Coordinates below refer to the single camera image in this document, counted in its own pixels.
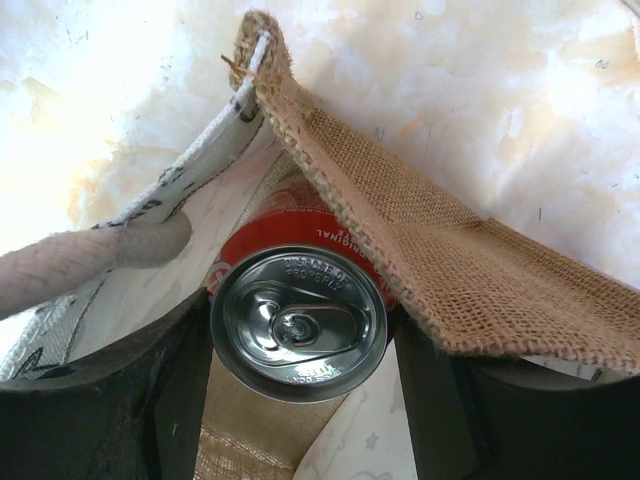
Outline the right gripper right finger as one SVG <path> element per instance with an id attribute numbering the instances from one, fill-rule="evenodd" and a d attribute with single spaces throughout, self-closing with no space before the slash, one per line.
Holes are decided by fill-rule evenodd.
<path id="1" fill-rule="evenodd" d="M 638 378 L 450 355 L 406 314 L 392 332 L 418 478 L 638 478 Z"/>

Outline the brown burlap canvas bag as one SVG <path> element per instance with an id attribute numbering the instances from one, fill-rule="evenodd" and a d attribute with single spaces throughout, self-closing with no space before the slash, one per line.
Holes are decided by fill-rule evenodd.
<path id="1" fill-rule="evenodd" d="M 208 272 L 315 193 L 394 300 L 317 403 L 222 364 Z M 639 380 L 635 1 L 5 1 L 1 385 L 209 299 L 190 479 L 420 479 L 392 317 L 450 355 Z"/>

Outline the red cola can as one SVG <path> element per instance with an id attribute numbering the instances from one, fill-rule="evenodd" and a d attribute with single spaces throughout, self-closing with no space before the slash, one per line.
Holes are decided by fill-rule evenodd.
<path id="1" fill-rule="evenodd" d="M 206 287 L 218 357 L 267 397 L 337 398 L 386 353 L 394 300 L 315 193 L 284 189 L 262 200 L 222 246 Z"/>

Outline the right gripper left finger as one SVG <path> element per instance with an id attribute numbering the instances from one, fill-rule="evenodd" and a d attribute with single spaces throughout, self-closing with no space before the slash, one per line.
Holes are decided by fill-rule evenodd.
<path id="1" fill-rule="evenodd" d="M 2 478 L 192 478 L 211 359 L 200 289 L 90 355 L 2 383 Z"/>

